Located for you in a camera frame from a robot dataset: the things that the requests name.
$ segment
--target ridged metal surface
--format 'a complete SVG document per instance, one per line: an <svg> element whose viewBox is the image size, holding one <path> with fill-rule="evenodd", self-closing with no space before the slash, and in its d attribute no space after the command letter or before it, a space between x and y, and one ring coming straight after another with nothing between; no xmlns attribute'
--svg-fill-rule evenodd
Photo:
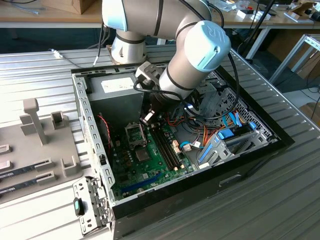
<svg viewBox="0 0 320 240"><path fill-rule="evenodd" d="M149 57L168 61L174 46L150 46ZM62 51L90 67L96 50ZM220 194L142 229L128 239L318 239L320 229L320 132L266 80L234 57L241 85L295 140L282 156ZM112 64L107 51L97 66ZM222 66L234 76L230 62ZM50 52L0 55L0 127L18 124L22 100L37 98L39 115L62 110L72 132L84 175L91 172L76 112L70 69ZM0 205L3 239L81 239L73 208L73 181ZM92 239L111 239L99 232Z"/></svg>

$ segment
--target light blue joint cap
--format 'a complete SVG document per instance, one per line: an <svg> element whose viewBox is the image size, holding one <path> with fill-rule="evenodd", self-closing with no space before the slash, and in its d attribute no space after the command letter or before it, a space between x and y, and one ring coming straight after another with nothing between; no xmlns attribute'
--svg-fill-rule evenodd
<svg viewBox="0 0 320 240"><path fill-rule="evenodd" d="M103 0L102 19L109 28L127 31L127 19L122 0Z"/></svg>
<svg viewBox="0 0 320 240"><path fill-rule="evenodd" d="M225 31L212 21L199 21L187 33L184 51L197 70L209 73L216 69L231 49Z"/></svg>

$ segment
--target blue expansion slot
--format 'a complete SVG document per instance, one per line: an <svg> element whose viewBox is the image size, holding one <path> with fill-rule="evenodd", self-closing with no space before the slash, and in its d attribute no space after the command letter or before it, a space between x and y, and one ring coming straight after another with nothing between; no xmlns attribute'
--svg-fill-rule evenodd
<svg viewBox="0 0 320 240"><path fill-rule="evenodd" d="M159 174L157 174L157 175L155 175L155 176L153 176L153 177L151 177L151 178L149 178L149 179L146 179L146 180L144 180L144 181L141 181L141 182L135 183L135 184L133 184L133 185L130 185L130 186L126 186L126 187L124 187L124 188L121 188L121 192L122 192L122 193L130 192L130 191L132 191L132 190L141 188L141 187L143 187L143 186L145 186L145 185L152 184L152 183L154 183L155 181L157 181L157 179L158 179L159 177L161 177L162 175L163 175L162 173L159 173Z"/></svg>

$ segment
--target table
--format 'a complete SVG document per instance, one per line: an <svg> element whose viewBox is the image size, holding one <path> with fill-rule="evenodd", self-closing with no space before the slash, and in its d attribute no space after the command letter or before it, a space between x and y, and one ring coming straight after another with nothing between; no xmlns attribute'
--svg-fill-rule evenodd
<svg viewBox="0 0 320 240"><path fill-rule="evenodd" d="M101 2L97 0L82 15L62 11L50 7L39 15L31 14L12 7L9 3L0 1L0 28L100 28L101 27ZM40 7L39 1L26 4L28 7ZM257 4L250 1L250 6L254 9ZM252 59L262 42L271 29L320 29L320 22L315 23L295 23L284 16L285 7L274 8L278 15L272 16L270 20L264 21L260 29L261 32L256 38L253 46L247 54L247 59ZM212 20L220 23L218 14L212 11ZM242 19L237 16L237 11L222 11L224 16L224 28L226 29L248 29L252 23L251 19ZM158 45L165 44L164 39L158 40Z"/></svg>
<svg viewBox="0 0 320 240"><path fill-rule="evenodd" d="M298 69L300 69L301 64L303 64L306 59L309 57L309 55L312 53L312 51L320 51L320 34L311 34L307 35L304 34L300 40L296 43L296 45L293 47L293 49L290 51L288 56L283 60L283 62L280 64L280 66L277 68L277 70L274 72L274 74L270 78L270 83L274 83L279 75L284 71L284 69L288 66L288 64L292 61L295 54L299 52L299 50L302 48L304 44L309 44L310 47L307 51L303 54L303 56L296 62L296 64L291 69L292 72L296 72Z"/></svg>
<svg viewBox="0 0 320 240"><path fill-rule="evenodd" d="M148 56L169 61L174 45L147 46ZM97 50L61 51L82 67L91 67ZM295 143L252 177L205 199L172 217L124 239L318 239L320 229L320 129L232 51L241 86L285 129ZM106 50L97 66L111 65ZM226 58L221 64L234 76ZM25 98L37 98L40 117L61 110L71 121L84 176L91 174L77 114L70 69L50 52L0 55L0 108L6 120L18 124ZM82 238L73 207L74 181L0 205L0 236L4 239L78 240ZM89 239L108 240L100 231Z"/></svg>

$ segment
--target metal bracket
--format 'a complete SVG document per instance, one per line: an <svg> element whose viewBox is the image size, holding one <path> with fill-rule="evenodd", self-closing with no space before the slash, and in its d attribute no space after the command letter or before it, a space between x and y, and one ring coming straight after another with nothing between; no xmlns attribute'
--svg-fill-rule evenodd
<svg viewBox="0 0 320 240"><path fill-rule="evenodd" d="M82 204L84 210L79 218L82 235L107 227L112 215L100 179L83 177L72 186L75 198L81 200L77 204Z"/></svg>

